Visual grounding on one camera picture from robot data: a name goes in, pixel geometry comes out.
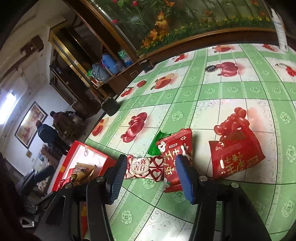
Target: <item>table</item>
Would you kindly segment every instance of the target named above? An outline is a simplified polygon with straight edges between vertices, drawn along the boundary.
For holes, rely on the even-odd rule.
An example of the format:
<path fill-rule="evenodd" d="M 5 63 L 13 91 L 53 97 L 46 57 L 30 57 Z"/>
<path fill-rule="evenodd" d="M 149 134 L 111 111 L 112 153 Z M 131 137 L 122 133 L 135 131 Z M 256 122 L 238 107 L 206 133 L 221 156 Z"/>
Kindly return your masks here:
<path fill-rule="evenodd" d="M 238 67 L 232 76 L 221 69 L 205 71 L 225 62 Z M 295 62 L 292 49 L 284 53 L 263 44 L 213 46 L 168 59 L 133 80 L 118 98 L 120 110 L 85 143 L 112 158 L 122 153 L 144 157 L 158 131 L 190 127 L 194 164 L 200 174 L 212 177 L 208 141 L 219 139 L 213 128 L 242 107 L 266 159 L 224 182 L 236 181 L 244 189 L 272 240 L 280 240 L 296 218 Z M 170 81 L 156 83 L 171 74 Z M 148 115 L 144 127 L 133 141 L 123 142 L 131 117 L 142 112 Z M 188 240 L 196 209 L 183 192 L 163 193 L 162 182 L 129 179 L 107 212 L 115 240 L 160 241 Z M 220 202 L 215 229 L 218 240 Z"/>

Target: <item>metal bolt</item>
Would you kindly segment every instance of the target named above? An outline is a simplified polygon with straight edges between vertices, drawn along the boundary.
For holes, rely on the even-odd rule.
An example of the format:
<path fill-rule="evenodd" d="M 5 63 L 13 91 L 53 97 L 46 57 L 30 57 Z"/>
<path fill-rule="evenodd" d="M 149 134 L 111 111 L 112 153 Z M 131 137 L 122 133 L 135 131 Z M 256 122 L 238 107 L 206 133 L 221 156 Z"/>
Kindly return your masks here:
<path fill-rule="evenodd" d="M 73 186 L 74 186 L 73 183 L 66 183 L 66 184 L 65 184 L 65 188 L 66 188 L 66 189 L 70 189 L 70 188 L 73 187 Z"/>
<path fill-rule="evenodd" d="M 105 181 L 105 178 L 104 178 L 103 176 L 98 176 L 98 177 L 96 178 L 96 181 L 97 181 L 98 183 L 102 183 L 102 182 Z"/>
<path fill-rule="evenodd" d="M 207 181 L 207 177 L 206 176 L 200 176 L 200 181 L 206 182 Z"/>
<path fill-rule="evenodd" d="M 232 186 L 233 188 L 238 188 L 238 187 L 239 187 L 239 185 L 238 185 L 237 183 L 231 183 L 231 186 Z"/>

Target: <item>picture frame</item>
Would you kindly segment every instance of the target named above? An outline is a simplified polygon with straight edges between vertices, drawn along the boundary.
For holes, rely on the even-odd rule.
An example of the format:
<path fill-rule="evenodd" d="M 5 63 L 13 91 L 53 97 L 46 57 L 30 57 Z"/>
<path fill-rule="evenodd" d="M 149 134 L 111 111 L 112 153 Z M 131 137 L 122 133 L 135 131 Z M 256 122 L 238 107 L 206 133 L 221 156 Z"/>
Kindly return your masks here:
<path fill-rule="evenodd" d="M 48 114 L 34 101 L 15 132 L 15 137 L 28 149 L 37 133 L 36 121 L 44 122 Z"/>

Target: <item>white wall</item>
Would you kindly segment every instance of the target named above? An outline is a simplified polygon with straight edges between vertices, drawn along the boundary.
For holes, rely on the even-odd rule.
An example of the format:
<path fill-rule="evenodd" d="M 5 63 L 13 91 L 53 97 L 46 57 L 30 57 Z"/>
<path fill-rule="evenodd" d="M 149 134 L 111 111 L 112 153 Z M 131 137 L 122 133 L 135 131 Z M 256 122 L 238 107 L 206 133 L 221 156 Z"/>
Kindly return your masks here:
<path fill-rule="evenodd" d="M 20 143 L 15 137 L 15 132 L 29 110 L 32 103 L 36 101 L 39 106 L 48 114 L 44 124 L 52 126 L 53 119 L 49 115 L 51 111 L 65 111 L 69 108 L 69 104 L 59 95 L 59 93 L 48 83 L 41 87 L 38 93 L 33 96 L 28 103 L 23 107 L 22 113 L 14 121 L 13 127 L 7 134 L 5 146 L 2 154 L 21 174 L 27 174 L 33 167 L 32 159 L 35 159 L 38 152 L 42 148 L 43 142 L 38 134 L 34 137 L 29 150 L 32 152 L 32 158 L 26 156 L 27 148 Z"/>

